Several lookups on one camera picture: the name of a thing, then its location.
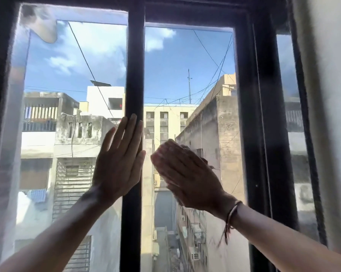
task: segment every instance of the white cloud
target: white cloud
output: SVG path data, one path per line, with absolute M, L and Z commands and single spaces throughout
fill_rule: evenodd
M 71 22 L 81 49 L 95 79 L 100 82 L 114 83 L 124 77 L 126 72 L 127 27 L 97 23 Z M 164 40 L 176 34 L 171 29 L 146 28 L 146 51 L 163 49 Z M 64 27 L 59 36 L 57 55 L 48 59 L 51 67 L 63 74 L 73 72 L 92 79 L 81 51 L 70 27 Z

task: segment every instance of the glass pane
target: glass pane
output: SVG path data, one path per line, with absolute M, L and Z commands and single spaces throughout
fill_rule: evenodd
M 8 83 L 23 106 L 8 107 L 5 118 L 18 125 L 0 161 L 8 167 L 0 174 L 0 263 L 90 187 L 105 133 L 124 115 L 127 19 L 102 9 L 22 6 Z M 119 199 L 100 217 L 66 271 L 118 271 L 121 207 Z
M 160 144 L 175 139 L 207 159 L 224 189 L 245 201 L 233 29 L 199 29 L 146 27 L 144 114 L 154 138 L 144 139 L 142 272 L 226 271 L 236 264 L 250 270 L 248 241 L 233 231 L 231 244 L 218 248 L 225 224 L 179 206 L 150 162 Z
M 277 35 L 300 231 L 319 241 L 291 35 Z

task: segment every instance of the hand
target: hand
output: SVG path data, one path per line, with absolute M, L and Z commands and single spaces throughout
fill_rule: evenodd
M 209 165 L 188 147 L 168 140 L 150 158 L 182 205 L 226 219 L 236 199 L 223 190 Z
M 132 114 L 129 121 L 123 117 L 118 129 L 113 127 L 105 135 L 96 160 L 92 186 L 100 190 L 101 201 L 107 206 L 126 195 L 140 180 L 146 155 L 145 150 L 137 154 L 142 134 L 143 122 L 139 121 L 136 126 L 136 115 Z

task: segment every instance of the person's left hand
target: person's left hand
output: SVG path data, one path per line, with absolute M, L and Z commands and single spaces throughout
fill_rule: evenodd
M 107 206 L 126 195 L 140 180 L 146 155 L 145 150 L 137 154 L 142 134 L 143 122 L 139 121 L 136 126 L 136 115 L 132 114 L 129 121 L 123 117 L 118 129 L 113 127 L 105 135 L 96 160 L 92 186 L 99 189 L 101 201 Z

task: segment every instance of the bracelet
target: bracelet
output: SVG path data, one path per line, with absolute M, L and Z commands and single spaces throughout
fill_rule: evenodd
M 223 233 L 222 233 L 222 236 L 224 235 L 225 236 L 225 242 L 226 244 L 228 244 L 228 235 L 230 233 L 230 230 L 231 229 L 234 229 L 234 227 L 231 226 L 230 224 L 230 220 L 232 218 L 232 215 L 236 213 L 237 211 L 237 207 L 242 203 L 242 201 L 235 201 L 235 205 L 232 207 L 232 209 L 229 211 L 229 213 L 227 214 L 227 218 L 226 218 L 226 225 L 225 225 L 225 229 L 223 230 Z M 220 239 L 219 243 L 218 243 L 218 246 L 220 246 L 222 242 L 222 238 Z

